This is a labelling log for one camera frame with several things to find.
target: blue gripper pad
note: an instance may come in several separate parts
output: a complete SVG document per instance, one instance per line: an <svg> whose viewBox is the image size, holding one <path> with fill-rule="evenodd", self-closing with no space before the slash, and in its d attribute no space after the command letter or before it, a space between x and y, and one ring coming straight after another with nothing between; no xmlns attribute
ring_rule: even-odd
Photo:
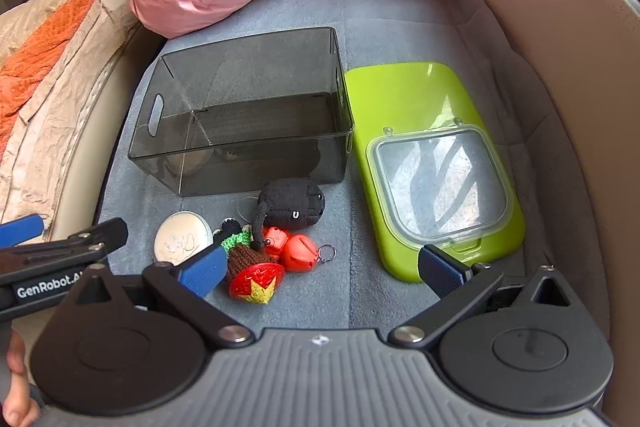
<svg viewBox="0 0 640 427"><path fill-rule="evenodd" d="M44 231L44 222L38 214L21 217L0 225L0 248L15 247L38 237Z"/></svg>
<svg viewBox="0 0 640 427"><path fill-rule="evenodd" d="M226 251L218 245L198 252L193 259L178 265L178 282L204 298L226 275Z"/></svg>
<svg viewBox="0 0 640 427"><path fill-rule="evenodd" d="M441 299L471 279L472 270L433 245L418 253L418 273Z"/></svg>

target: key ring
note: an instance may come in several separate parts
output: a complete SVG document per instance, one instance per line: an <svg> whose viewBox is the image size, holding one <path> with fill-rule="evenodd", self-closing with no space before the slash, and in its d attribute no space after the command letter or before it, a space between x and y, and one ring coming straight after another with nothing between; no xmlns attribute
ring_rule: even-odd
<svg viewBox="0 0 640 427"><path fill-rule="evenodd" d="M240 212L240 203L242 203L244 200L255 200L255 201L258 201L258 196L245 196L240 201L238 201L238 203L236 203L236 212L238 213L238 216L240 216L240 218L243 221L245 221L246 223L251 224L251 221L249 219L247 219L246 217L244 217L242 215L242 212Z"/></svg>
<svg viewBox="0 0 640 427"><path fill-rule="evenodd" d="M331 248L331 257L322 257L322 248ZM318 248L318 263L324 264L332 261L336 253L334 245L322 245L322 247Z"/></svg>

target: clear plastic lid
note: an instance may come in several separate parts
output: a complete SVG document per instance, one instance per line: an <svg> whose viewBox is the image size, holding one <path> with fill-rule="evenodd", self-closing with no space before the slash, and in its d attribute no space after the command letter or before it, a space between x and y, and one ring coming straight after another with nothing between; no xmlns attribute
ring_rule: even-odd
<svg viewBox="0 0 640 427"><path fill-rule="evenodd" d="M504 226L512 196L481 130L385 132L367 156L386 224L399 241L445 246Z"/></svg>

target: gray carpet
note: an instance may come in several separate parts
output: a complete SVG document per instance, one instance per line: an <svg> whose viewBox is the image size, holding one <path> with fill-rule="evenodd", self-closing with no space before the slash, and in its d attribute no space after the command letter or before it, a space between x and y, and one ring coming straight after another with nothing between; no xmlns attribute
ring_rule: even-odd
<svg viewBox="0 0 640 427"><path fill-rule="evenodd" d="M450 66L474 100L523 208L523 246L500 264L530 273L555 264L608 334L609 306L590 202L580 168L549 96L528 64L510 48L482 0L254 0L209 28L173 39L164 53L274 30L332 26L345 70L435 60ZM132 103L106 186L100 219L123 217L130 237L110 256L115 273L139 273L152 261L156 230L172 212L192 210L215 229L250 212L245 194L181 199L128 158L135 120L153 65ZM398 282L376 251L357 168L350 160L341 184L323 187L326 213L308 235L337 249L334 261L308 274L287 275L264 307L207 299L255 331L264 327L379 328L383 334L436 301L425 285Z"/></svg>

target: human hand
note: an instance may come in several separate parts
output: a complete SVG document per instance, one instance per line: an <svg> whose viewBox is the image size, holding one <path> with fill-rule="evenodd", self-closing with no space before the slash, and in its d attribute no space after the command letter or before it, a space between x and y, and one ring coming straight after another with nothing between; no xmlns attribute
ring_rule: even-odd
<svg viewBox="0 0 640 427"><path fill-rule="evenodd" d="M29 376L24 365L24 340L13 330L6 352L6 365L11 372L9 394L2 403L2 416L10 427L28 427L40 415L40 407L31 398Z"/></svg>

